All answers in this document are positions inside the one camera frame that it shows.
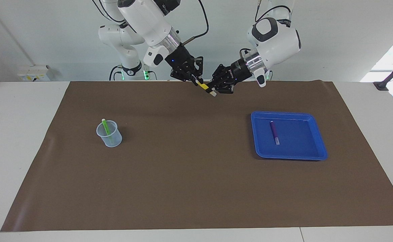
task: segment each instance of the wall socket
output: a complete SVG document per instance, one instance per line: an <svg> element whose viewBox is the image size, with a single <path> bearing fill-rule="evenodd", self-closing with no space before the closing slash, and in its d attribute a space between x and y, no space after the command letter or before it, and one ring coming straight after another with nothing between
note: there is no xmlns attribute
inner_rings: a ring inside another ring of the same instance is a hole
<svg viewBox="0 0 393 242"><path fill-rule="evenodd" d="M20 81L51 81L52 72L47 66L21 66L18 76Z"/></svg>

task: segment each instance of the marker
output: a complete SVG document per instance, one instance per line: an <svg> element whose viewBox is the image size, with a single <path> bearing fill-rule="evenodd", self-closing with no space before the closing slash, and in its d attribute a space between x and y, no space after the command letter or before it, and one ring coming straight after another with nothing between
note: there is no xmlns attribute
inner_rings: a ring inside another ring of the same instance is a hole
<svg viewBox="0 0 393 242"><path fill-rule="evenodd" d="M107 125L107 121L104 118L102 119L102 125L104 126L105 133L107 134L106 136L111 135L110 129L108 128L108 125Z"/></svg>
<svg viewBox="0 0 393 242"><path fill-rule="evenodd" d="M272 128L273 138L276 141L276 145L279 146L280 145L280 141L279 141L279 137L277 135L276 125L275 125L274 121L270 122L270 127Z"/></svg>
<svg viewBox="0 0 393 242"><path fill-rule="evenodd" d="M197 81L197 84L198 84L202 89L204 89L204 90L209 89L209 86L207 86L206 84L200 83L199 80L196 80L196 81ZM216 97L216 96L217 96L217 93L214 92L214 91L212 91L212 92L210 92L210 95L212 95L213 97Z"/></svg>

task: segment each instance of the purple marker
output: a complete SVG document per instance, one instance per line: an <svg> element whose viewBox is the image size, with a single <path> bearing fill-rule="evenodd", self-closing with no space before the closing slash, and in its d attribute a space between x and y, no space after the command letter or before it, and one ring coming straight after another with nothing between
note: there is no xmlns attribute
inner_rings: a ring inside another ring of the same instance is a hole
<svg viewBox="0 0 393 242"><path fill-rule="evenodd" d="M276 125L275 125L274 121L270 122L270 127L272 128L273 138L276 141L276 145L279 146L280 145L280 141L279 141L279 137L277 135Z"/></svg>

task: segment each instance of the white wall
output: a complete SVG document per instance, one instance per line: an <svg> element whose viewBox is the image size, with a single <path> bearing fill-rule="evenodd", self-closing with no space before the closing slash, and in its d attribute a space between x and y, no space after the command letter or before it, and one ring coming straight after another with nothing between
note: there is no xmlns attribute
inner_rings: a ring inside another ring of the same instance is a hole
<svg viewBox="0 0 393 242"><path fill-rule="evenodd" d="M239 49L250 47L246 31L256 2L203 0L210 32L187 48L195 57L204 56L204 78L211 78L220 63L236 61ZM205 30L197 0L182 0L166 18L183 40ZM0 0L0 20L10 32L4 38L6 31L0 30L0 60L11 72L32 59L52 67L61 81L106 80L119 63L115 51L98 40L98 27L108 21L90 0ZM297 0L293 25L302 51L276 66L274 79L359 81L393 44L393 0ZM12 53L10 58L4 58L3 49ZM137 49L142 58L147 46ZM155 71L160 79L169 79L166 63Z"/></svg>

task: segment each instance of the black stand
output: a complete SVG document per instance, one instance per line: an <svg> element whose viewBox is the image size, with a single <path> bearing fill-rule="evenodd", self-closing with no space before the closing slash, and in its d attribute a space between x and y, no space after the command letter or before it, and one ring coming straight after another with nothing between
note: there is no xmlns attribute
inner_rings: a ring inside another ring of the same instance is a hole
<svg viewBox="0 0 393 242"><path fill-rule="evenodd" d="M379 91L388 91L386 85L393 79L393 72L382 82L374 82L373 84Z"/></svg>

